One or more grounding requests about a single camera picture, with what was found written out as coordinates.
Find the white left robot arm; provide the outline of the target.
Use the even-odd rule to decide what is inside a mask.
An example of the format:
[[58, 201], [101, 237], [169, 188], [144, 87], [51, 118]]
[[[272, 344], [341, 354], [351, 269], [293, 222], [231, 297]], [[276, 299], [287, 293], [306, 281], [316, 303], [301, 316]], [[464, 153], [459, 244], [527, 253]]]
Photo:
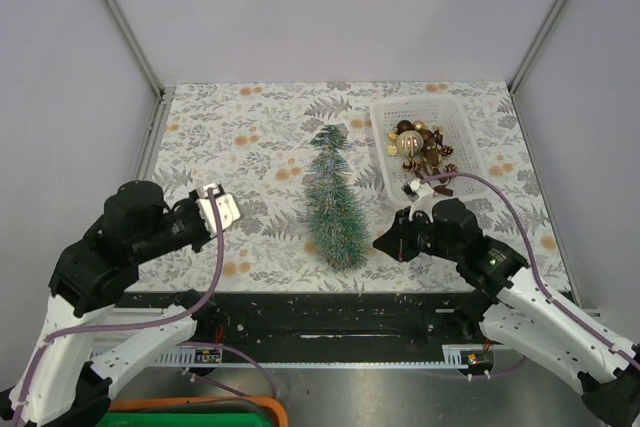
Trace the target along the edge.
[[119, 391], [165, 350], [217, 329], [213, 292], [175, 295], [157, 319], [108, 324], [142, 264], [211, 240], [224, 259], [225, 230], [240, 212], [219, 183], [168, 205], [156, 183], [122, 185], [102, 215], [61, 253], [49, 281], [46, 317], [28, 366], [1, 393], [1, 417], [14, 426], [93, 426]]

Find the brown ribbon ornaments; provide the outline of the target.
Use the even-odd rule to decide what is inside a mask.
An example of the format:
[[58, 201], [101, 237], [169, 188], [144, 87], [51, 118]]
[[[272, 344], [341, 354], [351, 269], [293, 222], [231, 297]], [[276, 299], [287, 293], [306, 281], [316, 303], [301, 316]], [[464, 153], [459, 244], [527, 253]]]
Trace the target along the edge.
[[443, 143], [444, 136], [439, 129], [434, 131], [418, 131], [424, 140], [420, 154], [413, 159], [404, 158], [402, 168], [412, 172], [418, 179], [424, 180], [430, 176], [453, 174], [458, 171], [455, 163], [446, 163], [454, 149]]

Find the dark brown bauble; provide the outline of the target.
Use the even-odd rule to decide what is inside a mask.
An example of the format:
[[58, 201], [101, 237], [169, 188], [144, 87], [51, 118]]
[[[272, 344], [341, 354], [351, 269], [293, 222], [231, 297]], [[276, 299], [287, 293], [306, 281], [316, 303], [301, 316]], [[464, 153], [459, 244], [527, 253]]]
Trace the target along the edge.
[[412, 131], [414, 129], [414, 125], [411, 121], [409, 120], [401, 120], [397, 125], [396, 125], [396, 132], [398, 135], [407, 132], [407, 131]]

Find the green plastic bin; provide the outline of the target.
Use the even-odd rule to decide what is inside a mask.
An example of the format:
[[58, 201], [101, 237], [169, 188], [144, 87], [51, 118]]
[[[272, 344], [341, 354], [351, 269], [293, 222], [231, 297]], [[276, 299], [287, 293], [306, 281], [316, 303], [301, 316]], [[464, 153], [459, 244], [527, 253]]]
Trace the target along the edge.
[[97, 427], [271, 427], [268, 419], [253, 413], [161, 414], [108, 413]]

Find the orange plastic bin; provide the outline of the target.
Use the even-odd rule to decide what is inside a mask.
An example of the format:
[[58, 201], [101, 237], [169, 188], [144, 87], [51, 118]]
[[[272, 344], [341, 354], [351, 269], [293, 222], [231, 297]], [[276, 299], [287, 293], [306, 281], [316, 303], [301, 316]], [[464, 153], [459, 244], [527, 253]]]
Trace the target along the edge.
[[257, 397], [173, 397], [114, 401], [110, 413], [221, 413], [222, 407], [244, 408], [246, 412], [266, 414], [273, 426], [290, 425], [283, 405], [266, 396]]

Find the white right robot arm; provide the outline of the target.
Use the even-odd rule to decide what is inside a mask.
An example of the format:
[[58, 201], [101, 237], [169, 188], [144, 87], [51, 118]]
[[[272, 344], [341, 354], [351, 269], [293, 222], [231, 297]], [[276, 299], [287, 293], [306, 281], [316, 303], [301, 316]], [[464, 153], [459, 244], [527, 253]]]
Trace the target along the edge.
[[456, 310], [455, 330], [469, 343], [483, 337], [555, 374], [608, 426], [639, 417], [639, 346], [602, 325], [534, 271], [507, 244], [483, 233], [458, 199], [396, 212], [374, 248], [399, 262], [421, 254], [454, 263], [472, 286]]

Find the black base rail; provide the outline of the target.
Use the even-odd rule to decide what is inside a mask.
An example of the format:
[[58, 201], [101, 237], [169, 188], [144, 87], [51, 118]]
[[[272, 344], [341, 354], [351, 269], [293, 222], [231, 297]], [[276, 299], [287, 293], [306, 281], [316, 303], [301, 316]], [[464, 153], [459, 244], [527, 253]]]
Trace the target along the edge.
[[445, 345], [485, 342], [456, 308], [470, 293], [217, 293], [198, 341], [219, 341], [262, 363], [426, 363]]

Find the small green christmas tree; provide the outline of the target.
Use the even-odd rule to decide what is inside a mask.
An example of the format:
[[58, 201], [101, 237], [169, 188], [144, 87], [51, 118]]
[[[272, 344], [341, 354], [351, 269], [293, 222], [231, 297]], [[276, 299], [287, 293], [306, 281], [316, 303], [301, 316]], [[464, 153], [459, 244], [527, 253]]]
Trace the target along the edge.
[[338, 126], [326, 125], [310, 145], [315, 157], [304, 195], [312, 240], [330, 269], [356, 270], [366, 263], [368, 230], [362, 202], [349, 183], [346, 136]]

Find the white plastic basket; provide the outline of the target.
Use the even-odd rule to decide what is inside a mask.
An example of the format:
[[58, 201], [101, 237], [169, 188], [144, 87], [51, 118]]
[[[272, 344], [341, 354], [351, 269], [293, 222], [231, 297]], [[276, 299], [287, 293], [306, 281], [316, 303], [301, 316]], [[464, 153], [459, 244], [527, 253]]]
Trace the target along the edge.
[[429, 175], [482, 176], [484, 161], [462, 105], [436, 94], [393, 97], [370, 107], [373, 135], [389, 199], [409, 201], [404, 186]]

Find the large gold striped bauble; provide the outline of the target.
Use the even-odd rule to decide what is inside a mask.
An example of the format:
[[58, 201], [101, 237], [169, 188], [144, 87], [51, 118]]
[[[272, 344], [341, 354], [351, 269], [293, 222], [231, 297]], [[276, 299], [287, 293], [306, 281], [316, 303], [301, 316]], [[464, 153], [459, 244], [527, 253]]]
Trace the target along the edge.
[[400, 133], [396, 139], [398, 153], [406, 159], [413, 159], [421, 153], [423, 137], [416, 130], [408, 130]]

